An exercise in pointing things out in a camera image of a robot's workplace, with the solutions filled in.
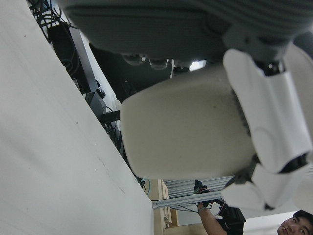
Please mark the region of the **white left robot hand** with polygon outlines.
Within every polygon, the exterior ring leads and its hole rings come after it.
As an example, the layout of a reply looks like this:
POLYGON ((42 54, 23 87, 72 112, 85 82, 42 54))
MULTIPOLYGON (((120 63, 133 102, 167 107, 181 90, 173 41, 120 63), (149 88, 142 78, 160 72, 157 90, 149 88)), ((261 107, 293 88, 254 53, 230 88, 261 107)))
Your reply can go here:
POLYGON ((310 0, 61 0, 98 49, 163 69, 208 67, 156 82, 122 102, 131 169, 150 179, 230 176, 233 207, 293 200, 313 210, 313 61, 293 44, 310 32, 310 0))

